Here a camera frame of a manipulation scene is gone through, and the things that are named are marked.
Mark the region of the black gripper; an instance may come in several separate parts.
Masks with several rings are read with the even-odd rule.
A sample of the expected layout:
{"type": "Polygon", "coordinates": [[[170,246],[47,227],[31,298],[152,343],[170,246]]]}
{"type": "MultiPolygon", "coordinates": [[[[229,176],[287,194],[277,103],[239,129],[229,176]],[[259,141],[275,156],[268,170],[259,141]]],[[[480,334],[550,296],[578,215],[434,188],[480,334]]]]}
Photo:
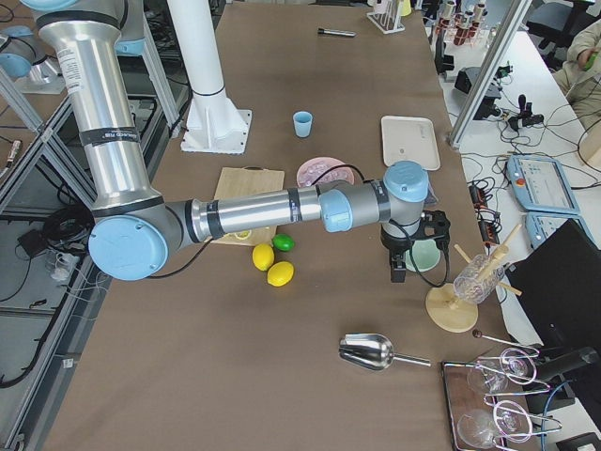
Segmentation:
{"type": "Polygon", "coordinates": [[[383,246],[389,251],[391,282],[404,283],[407,274],[406,252],[413,246],[415,240],[405,236],[401,238],[396,237],[384,227],[380,229],[380,240],[383,246]]]}

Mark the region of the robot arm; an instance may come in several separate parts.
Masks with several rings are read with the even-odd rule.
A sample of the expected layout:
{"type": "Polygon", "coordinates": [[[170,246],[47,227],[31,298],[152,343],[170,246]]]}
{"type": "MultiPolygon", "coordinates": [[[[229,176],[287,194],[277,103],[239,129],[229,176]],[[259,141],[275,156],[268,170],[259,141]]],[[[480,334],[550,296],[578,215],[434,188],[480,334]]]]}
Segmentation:
{"type": "Polygon", "coordinates": [[[65,83],[58,63],[24,25],[1,30],[1,68],[25,94],[60,94],[65,83]]]}
{"type": "Polygon", "coordinates": [[[144,279],[189,245],[302,221],[320,220],[330,232],[373,223],[417,231],[429,179],[410,161],[364,184],[339,181],[209,202],[165,201],[149,180],[116,54],[118,41],[141,29],[142,3],[32,1],[29,8],[65,79],[97,193],[88,251],[108,275],[144,279]]]}

